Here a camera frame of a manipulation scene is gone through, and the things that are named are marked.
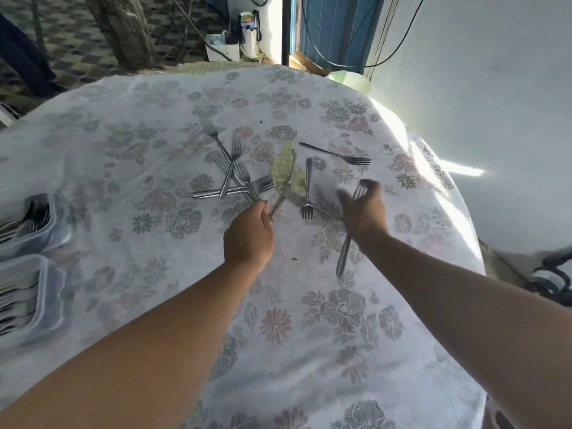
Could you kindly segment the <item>scattered pile of steel forks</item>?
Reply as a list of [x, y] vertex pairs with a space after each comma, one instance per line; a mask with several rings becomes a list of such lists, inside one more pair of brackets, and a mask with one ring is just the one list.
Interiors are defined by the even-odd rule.
[[[238, 140], [237, 144], [237, 151], [236, 153], [234, 153], [234, 155], [229, 154], [227, 152], [227, 150], [225, 149], [225, 147], [223, 146], [222, 142], [219, 140], [218, 138], [218, 130], [215, 127], [215, 125], [212, 123], [212, 121], [209, 118], [205, 118], [201, 120], [204, 130], [207, 133], [207, 135], [209, 135], [211, 138], [213, 138], [218, 147], [220, 148], [224, 159], [226, 160], [226, 164], [228, 164], [228, 168], [227, 168], [227, 175], [225, 176], [225, 181], [223, 183], [223, 187], [221, 188], [221, 195], [224, 196], [226, 191], [227, 191], [227, 185], [228, 185], [228, 180], [230, 178], [236, 179], [235, 182], [240, 179], [241, 182], [244, 183], [244, 185], [246, 186], [249, 195], [251, 195], [251, 197], [254, 200], [259, 200], [259, 196], [258, 194], [254, 191], [254, 186], [251, 183], [251, 177], [249, 175], [249, 173], [247, 172], [245, 166], [242, 164], [242, 162], [239, 160], [239, 157], [241, 156], [241, 151], [242, 151], [242, 140]], [[302, 145], [303, 147], [306, 147], [307, 149], [312, 149], [312, 150], [316, 150], [318, 151], [318, 147], [314, 147], [311, 146], [309, 144], [305, 144], [305, 143], [300, 143], [300, 145]], [[338, 158], [341, 158], [342, 160], [344, 160], [347, 164], [350, 165], [355, 165], [355, 166], [366, 166], [366, 165], [370, 165], [372, 162], [371, 158], [363, 158], [363, 157], [351, 157], [351, 156], [342, 156], [336, 153], [331, 153], [331, 152], [327, 152], [330, 155], [334, 155]], [[308, 184], [310, 181], [310, 170], [306, 170], [306, 188], [308, 191]], [[285, 181], [285, 184], [282, 184], [278, 187], [276, 187], [276, 194], [279, 194], [279, 196], [282, 198], [283, 200], [288, 199], [290, 202], [292, 202], [293, 204], [295, 204], [297, 207], [300, 208], [301, 211], [301, 216], [304, 220], [311, 220], [313, 219], [313, 211], [316, 208], [310, 201], [309, 198], [309, 194], [306, 194], [306, 200], [300, 200], [301, 199], [301, 195], [295, 194], [294, 192], [291, 191], [290, 186], [286, 186], [290, 183], [290, 179], [288, 179], [287, 181]]]

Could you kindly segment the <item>pale green plastic bag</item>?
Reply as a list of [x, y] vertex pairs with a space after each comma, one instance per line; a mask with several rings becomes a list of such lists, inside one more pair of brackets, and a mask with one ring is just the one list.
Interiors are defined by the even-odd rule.
[[370, 80], [357, 72], [346, 70], [332, 71], [327, 74], [326, 78], [359, 91], [364, 95], [368, 95], [371, 92]]

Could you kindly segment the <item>bundle of steel cutlery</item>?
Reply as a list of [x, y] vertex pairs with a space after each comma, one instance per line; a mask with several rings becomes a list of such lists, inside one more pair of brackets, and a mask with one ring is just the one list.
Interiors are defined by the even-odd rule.
[[0, 218], [0, 244], [28, 236], [50, 223], [52, 213], [46, 194], [29, 197], [25, 205], [27, 210], [22, 218]]
[[37, 310], [40, 270], [0, 277], [0, 336], [32, 322]]

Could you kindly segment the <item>blue door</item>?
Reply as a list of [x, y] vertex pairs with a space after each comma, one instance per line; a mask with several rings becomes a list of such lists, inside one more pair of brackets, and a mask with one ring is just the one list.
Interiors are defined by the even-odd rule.
[[290, 54], [364, 73], [385, 0], [291, 0]]

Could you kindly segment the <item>yellow-green woven leaf piece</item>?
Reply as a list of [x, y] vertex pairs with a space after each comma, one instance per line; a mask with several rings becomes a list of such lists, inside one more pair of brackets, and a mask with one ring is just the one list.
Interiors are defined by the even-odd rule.
[[[282, 145], [280, 152], [275, 156], [271, 164], [271, 176], [275, 181], [275, 185], [279, 186], [290, 174], [290, 169], [294, 162], [294, 148], [292, 141], [287, 141]], [[294, 170], [290, 178], [290, 188], [297, 194], [305, 194], [306, 175], [305, 175], [305, 159], [296, 152], [296, 162]]]

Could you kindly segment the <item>woven straw mat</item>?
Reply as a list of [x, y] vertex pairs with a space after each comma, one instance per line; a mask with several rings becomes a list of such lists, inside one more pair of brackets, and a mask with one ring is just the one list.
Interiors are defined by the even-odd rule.
[[251, 69], [256, 67], [269, 67], [274, 65], [276, 64], [272, 62], [270, 64], [263, 64], [254, 62], [201, 61], [201, 62], [180, 63], [174, 66], [165, 64], [152, 69], [139, 70], [137, 73], [141, 75], [175, 74], [175, 73], [204, 75], [210, 72], [236, 71], [236, 70]]

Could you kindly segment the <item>brown wooden post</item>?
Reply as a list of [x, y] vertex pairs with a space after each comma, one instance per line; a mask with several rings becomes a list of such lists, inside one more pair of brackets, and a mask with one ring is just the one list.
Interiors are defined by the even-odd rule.
[[84, 1], [122, 70], [136, 72], [158, 66], [140, 0]]

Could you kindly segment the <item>white cardboard box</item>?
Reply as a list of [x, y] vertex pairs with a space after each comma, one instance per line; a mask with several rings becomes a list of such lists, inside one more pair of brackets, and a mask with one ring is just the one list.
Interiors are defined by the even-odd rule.
[[235, 37], [226, 42], [226, 34], [207, 34], [205, 36], [206, 56], [208, 62], [239, 62], [240, 44]]

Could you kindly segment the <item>person's left forearm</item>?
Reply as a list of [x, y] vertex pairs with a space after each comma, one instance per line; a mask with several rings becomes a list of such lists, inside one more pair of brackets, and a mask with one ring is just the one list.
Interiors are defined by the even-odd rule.
[[47, 375], [0, 413], [0, 429], [177, 429], [263, 266], [225, 261]]

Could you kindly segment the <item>person's left hand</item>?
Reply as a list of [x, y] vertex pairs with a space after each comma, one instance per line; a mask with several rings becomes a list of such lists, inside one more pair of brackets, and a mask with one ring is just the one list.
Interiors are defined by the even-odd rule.
[[243, 210], [224, 233], [224, 261], [247, 265], [260, 273], [271, 259], [275, 246], [273, 227], [256, 218], [256, 201]]

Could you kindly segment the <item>person's right hand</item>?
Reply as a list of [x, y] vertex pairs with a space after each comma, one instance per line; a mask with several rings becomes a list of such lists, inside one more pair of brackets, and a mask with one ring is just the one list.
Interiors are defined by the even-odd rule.
[[389, 236], [386, 211], [382, 202], [382, 190], [379, 196], [360, 199], [348, 206], [341, 204], [343, 222], [346, 231], [361, 252], [373, 246], [381, 237]]

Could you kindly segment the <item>person's right forearm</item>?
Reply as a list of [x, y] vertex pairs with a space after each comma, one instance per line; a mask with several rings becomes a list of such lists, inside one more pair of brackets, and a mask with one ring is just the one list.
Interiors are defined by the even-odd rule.
[[572, 310], [382, 228], [352, 237], [515, 429], [572, 429]]

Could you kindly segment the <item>clear plastic cutlery tray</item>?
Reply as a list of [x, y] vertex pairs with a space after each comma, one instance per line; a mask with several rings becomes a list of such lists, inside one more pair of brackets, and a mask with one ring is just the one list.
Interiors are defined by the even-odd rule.
[[66, 303], [66, 271], [41, 254], [28, 254], [0, 263], [0, 277], [40, 270], [37, 310], [32, 322], [24, 328], [0, 336], [0, 355], [43, 340], [63, 325]]
[[[28, 254], [47, 252], [66, 244], [70, 240], [72, 225], [69, 220], [70, 207], [68, 202], [60, 193], [39, 194], [46, 194], [49, 198], [52, 213], [50, 223], [28, 236], [0, 244], [0, 262]], [[27, 210], [26, 200], [31, 196], [15, 201], [0, 201], [0, 218], [22, 218]]]

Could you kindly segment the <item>white floral tablecloth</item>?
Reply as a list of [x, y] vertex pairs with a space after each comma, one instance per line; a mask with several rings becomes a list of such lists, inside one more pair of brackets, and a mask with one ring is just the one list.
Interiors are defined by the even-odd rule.
[[[221, 187], [222, 152], [243, 141], [253, 179], [292, 141], [313, 161], [311, 201], [377, 180], [390, 234], [484, 273], [466, 205], [431, 148], [380, 103], [283, 66], [113, 76], [0, 130], [0, 201], [60, 193], [70, 240], [40, 253], [66, 271], [63, 325], [0, 355], [0, 412], [88, 346], [174, 297], [223, 260], [245, 194]], [[307, 149], [300, 143], [318, 147]], [[366, 166], [330, 155], [371, 158]], [[286, 201], [275, 252], [231, 321], [184, 429], [480, 429], [485, 394], [346, 232]]]

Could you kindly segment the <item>long-handled steel fork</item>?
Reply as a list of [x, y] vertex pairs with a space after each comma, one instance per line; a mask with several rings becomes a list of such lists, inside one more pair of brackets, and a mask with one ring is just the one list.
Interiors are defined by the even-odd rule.
[[292, 155], [292, 162], [291, 162], [291, 165], [290, 165], [290, 171], [289, 171], [289, 173], [288, 173], [286, 179], [285, 179], [285, 180], [281, 183], [281, 185], [276, 189], [275, 194], [273, 194], [273, 196], [271, 196], [271, 199], [269, 200], [269, 201], [271, 201], [275, 195], [278, 195], [278, 199], [277, 199], [277, 201], [274, 203], [274, 206], [273, 206], [273, 208], [272, 208], [272, 210], [271, 210], [271, 212], [270, 212], [270, 214], [269, 214], [269, 218], [270, 218], [271, 221], [274, 220], [275, 214], [278, 212], [279, 208], [281, 207], [282, 203], [284, 202], [285, 197], [284, 197], [284, 195], [282, 194], [282, 188], [283, 188], [283, 187], [290, 187], [290, 181], [291, 181], [291, 179], [292, 179], [292, 176], [293, 176], [293, 173], [294, 173], [294, 170], [295, 170], [296, 159], [297, 159], [297, 152], [296, 152], [294, 149], [292, 149], [292, 150], [291, 150], [291, 155]]
[[[352, 200], [355, 201], [355, 200], [360, 199], [361, 197], [363, 197], [367, 193], [367, 191], [368, 191], [367, 183], [364, 180], [360, 180], [358, 186], [355, 188], [354, 194], [352, 196]], [[344, 274], [350, 244], [351, 244], [351, 236], [349, 234], [349, 231], [347, 230], [346, 237], [345, 237], [344, 243], [342, 244], [340, 256], [339, 256], [338, 263], [336, 266], [336, 277], [338, 279], [341, 278], [342, 275]]]

